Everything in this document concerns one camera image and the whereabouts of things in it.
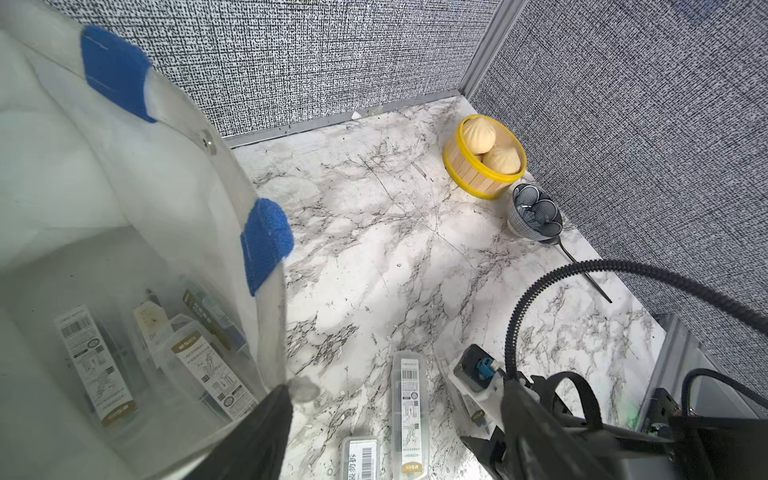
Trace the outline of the clear compass case white label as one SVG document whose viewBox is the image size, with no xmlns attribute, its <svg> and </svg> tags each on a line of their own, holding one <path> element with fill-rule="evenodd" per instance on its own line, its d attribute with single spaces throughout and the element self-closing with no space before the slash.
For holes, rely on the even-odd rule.
<svg viewBox="0 0 768 480">
<path fill-rule="evenodd" d="M 188 322 L 172 331 L 156 352 L 168 378 L 224 422 L 239 421 L 257 406 L 251 388 L 198 323 Z"/>
</svg>

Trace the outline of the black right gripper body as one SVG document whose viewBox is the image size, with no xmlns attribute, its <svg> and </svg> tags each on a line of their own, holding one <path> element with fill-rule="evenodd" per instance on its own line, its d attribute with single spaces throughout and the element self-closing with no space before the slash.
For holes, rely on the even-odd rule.
<svg viewBox="0 0 768 480">
<path fill-rule="evenodd" d="M 687 397 L 694 380 L 714 379 L 760 406 L 766 398 L 717 371 L 691 371 L 683 381 L 681 410 L 672 416 L 670 437 L 663 438 L 607 425 L 587 381 L 574 372 L 550 377 L 556 388 L 551 413 L 582 441 L 608 472 L 609 479 L 764 479 L 767 476 L 767 422 L 760 419 L 702 417 L 691 412 Z M 539 400 L 546 379 L 518 380 Z M 494 479 L 509 479 L 502 465 L 506 453 L 501 423 L 489 440 L 464 436 L 463 444 Z"/>
</svg>

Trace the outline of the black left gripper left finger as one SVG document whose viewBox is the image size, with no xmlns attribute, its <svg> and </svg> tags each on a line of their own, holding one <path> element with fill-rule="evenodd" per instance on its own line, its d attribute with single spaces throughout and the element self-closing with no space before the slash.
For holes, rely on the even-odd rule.
<svg viewBox="0 0 768 480">
<path fill-rule="evenodd" d="M 287 385 L 270 392 L 186 479 L 278 479 L 293 404 Z"/>
</svg>

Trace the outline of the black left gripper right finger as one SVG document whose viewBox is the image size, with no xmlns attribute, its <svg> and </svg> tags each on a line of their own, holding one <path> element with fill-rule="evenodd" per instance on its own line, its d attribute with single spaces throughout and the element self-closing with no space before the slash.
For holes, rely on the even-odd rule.
<svg viewBox="0 0 768 480">
<path fill-rule="evenodd" d="M 564 379 L 546 379 L 539 400 L 516 379 L 504 382 L 501 403 L 509 479 L 609 479 L 611 474 L 568 434 L 551 413 L 556 388 Z"/>
</svg>

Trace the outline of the clear compass case barcode label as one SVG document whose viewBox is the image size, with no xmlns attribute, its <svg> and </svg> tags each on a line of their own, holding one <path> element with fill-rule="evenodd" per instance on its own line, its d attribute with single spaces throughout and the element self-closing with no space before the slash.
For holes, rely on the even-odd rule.
<svg viewBox="0 0 768 480">
<path fill-rule="evenodd" d="M 88 307 L 80 305 L 54 323 L 101 425 L 134 413 L 137 402 Z"/>
</svg>

